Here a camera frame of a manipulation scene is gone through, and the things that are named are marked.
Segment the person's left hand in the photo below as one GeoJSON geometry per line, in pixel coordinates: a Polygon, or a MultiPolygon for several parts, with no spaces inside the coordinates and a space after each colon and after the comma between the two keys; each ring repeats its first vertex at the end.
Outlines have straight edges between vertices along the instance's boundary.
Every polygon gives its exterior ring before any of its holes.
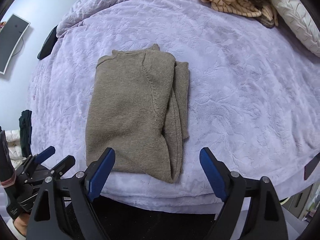
{"type": "Polygon", "coordinates": [[[24,237],[27,235],[27,226],[28,226],[29,218],[30,218],[29,214],[23,213],[14,220],[14,227],[24,237]]]}

